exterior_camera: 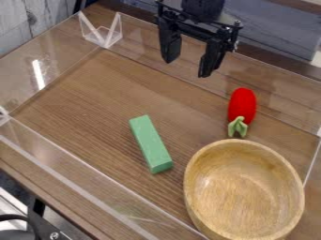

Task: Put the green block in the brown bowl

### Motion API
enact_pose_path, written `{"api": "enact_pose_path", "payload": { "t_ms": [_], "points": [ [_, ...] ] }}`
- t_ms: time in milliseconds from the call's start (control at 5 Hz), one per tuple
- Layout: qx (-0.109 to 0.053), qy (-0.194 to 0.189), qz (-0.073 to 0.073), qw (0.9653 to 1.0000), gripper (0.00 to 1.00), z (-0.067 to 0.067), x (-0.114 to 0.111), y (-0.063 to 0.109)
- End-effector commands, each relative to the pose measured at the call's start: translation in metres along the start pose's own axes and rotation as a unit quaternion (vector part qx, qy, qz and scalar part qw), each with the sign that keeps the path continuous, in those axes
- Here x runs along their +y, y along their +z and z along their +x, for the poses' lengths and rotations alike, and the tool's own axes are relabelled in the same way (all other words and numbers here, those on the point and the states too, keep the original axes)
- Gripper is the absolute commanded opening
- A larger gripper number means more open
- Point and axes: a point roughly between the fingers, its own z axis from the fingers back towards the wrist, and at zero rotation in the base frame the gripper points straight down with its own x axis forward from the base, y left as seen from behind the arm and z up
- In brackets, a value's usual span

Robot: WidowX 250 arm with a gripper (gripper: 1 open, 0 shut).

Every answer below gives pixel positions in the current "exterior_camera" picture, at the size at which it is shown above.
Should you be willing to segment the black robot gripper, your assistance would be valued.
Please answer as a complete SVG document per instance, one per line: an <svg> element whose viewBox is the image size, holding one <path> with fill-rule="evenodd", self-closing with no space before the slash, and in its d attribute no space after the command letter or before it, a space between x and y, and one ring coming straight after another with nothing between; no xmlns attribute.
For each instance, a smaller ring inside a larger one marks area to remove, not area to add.
<svg viewBox="0 0 321 240"><path fill-rule="evenodd" d="M208 78L220 68L227 44L229 52L237 49L244 24L225 12L225 3L227 0L156 0L161 54L168 64L181 55L181 35L201 41L211 39L200 61L200 78Z"/></svg>

